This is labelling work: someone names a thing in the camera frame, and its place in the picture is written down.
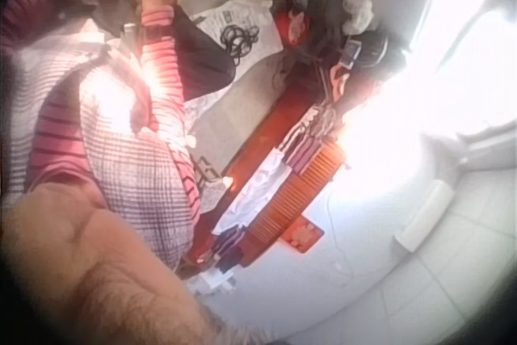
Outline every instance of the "cloth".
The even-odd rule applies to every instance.
[[[229,250],[238,246],[239,242],[246,236],[246,227],[235,225],[219,235],[212,245],[212,252],[216,260],[223,257]]]
[[[27,191],[27,166],[34,162],[33,144],[40,135],[40,115],[48,108],[49,96],[70,77],[77,77],[75,108],[82,143],[107,206],[174,268],[191,245],[195,219],[182,173],[190,172],[191,191],[197,191],[184,141],[182,84],[174,66],[174,39],[164,37],[162,42],[144,47],[144,73],[158,75],[147,82],[141,69],[107,42],[102,32],[50,32],[23,46],[23,38],[42,24],[38,16],[51,13],[51,3],[9,0],[2,15],[2,27],[6,27],[2,29],[2,55],[9,53],[16,68],[11,181],[2,205],[9,208]],[[45,12],[37,12],[40,6]],[[171,23],[174,12],[169,8],[160,15],[144,15],[148,20],[143,24]],[[166,72],[160,73],[163,65]],[[166,103],[170,109],[158,112]]]
[[[235,246],[229,250],[224,257],[216,264],[216,268],[221,270],[223,274],[236,267],[244,259],[244,252],[241,248]]]
[[[293,142],[291,149],[285,156],[285,163],[292,168],[292,172],[302,175],[309,164],[322,150],[323,144],[316,137],[300,134]]]

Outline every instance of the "hairy arm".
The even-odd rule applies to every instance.
[[[38,186],[2,229],[20,287],[65,335],[140,344],[209,337],[204,309],[120,217],[96,208],[87,184]]]

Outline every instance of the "pink fabric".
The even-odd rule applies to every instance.
[[[2,14],[2,50],[11,51],[19,47],[43,27],[53,11],[51,0],[9,0]],[[144,13],[142,24],[170,26],[173,18],[174,9],[164,6],[160,10]],[[153,103],[150,127],[169,146],[187,193],[192,220],[197,222],[200,217],[200,194],[195,185],[190,156],[181,151],[185,144],[185,111],[174,39],[165,36],[162,42],[144,45],[142,52],[141,64],[148,76]],[[77,88],[77,79],[67,82],[69,84],[64,85],[62,90]],[[95,183],[82,141],[77,100],[68,99],[62,91],[55,90],[43,106],[29,161],[27,187],[33,189],[63,172]]]
[[[169,26],[174,18],[174,8],[163,8],[142,15],[142,25]],[[185,109],[183,84],[178,73],[175,42],[171,36],[161,42],[146,44],[142,49],[141,63],[150,88],[153,103],[149,127],[169,145],[172,158],[187,193],[194,222],[200,218],[200,194],[195,184],[194,166],[190,155],[182,153],[174,144],[185,142]]]

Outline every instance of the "clutter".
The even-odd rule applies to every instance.
[[[217,43],[221,42],[221,34],[228,26],[235,25],[245,30],[255,26],[258,28],[258,41],[253,44],[248,55],[241,57],[233,82],[241,78],[257,62],[284,49],[270,12],[272,5],[271,0],[232,0],[221,7],[192,17],[195,22],[200,20],[197,27]],[[203,113],[228,92],[230,87],[231,85],[210,95],[187,101],[185,103],[186,129],[189,130]]]
[[[221,43],[235,61],[236,66],[241,63],[241,58],[250,54],[253,44],[259,42],[259,33],[260,29],[257,26],[244,29],[230,24],[225,27],[221,33]]]
[[[282,234],[281,239],[301,254],[310,250],[325,234],[325,231],[312,221],[299,216]]]
[[[372,0],[343,0],[343,9],[351,15],[351,18],[343,24],[345,36],[364,33],[375,17]]]
[[[235,225],[249,226],[253,222],[291,174],[291,169],[282,163],[283,158],[284,153],[277,149],[270,152],[223,214],[212,234],[218,236]]]
[[[284,44],[295,47],[309,37],[310,19],[304,12],[281,11],[275,15],[276,28]]]

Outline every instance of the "white paper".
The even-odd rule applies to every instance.
[[[271,0],[231,0],[223,6],[204,11],[192,17],[192,20],[206,18],[197,26],[215,40],[221,47],[221,33],[225,27],[235,24],[242,28],[257,26],[260,29],[258,42],[253,44],[250,54],[241,58],[233,83],[242,77],[250,68],[262,59],[281,52],[284,49],[280,34],[270,9]],[[193,99],[185,103],[187,113],[187,130],[221,97],[233,84],[217,92]]]
[[[282,162],[284,153],[273,149],[253,177],[219,220],[213,234],[222,234],[235,225],[249,226],[291,174]]]

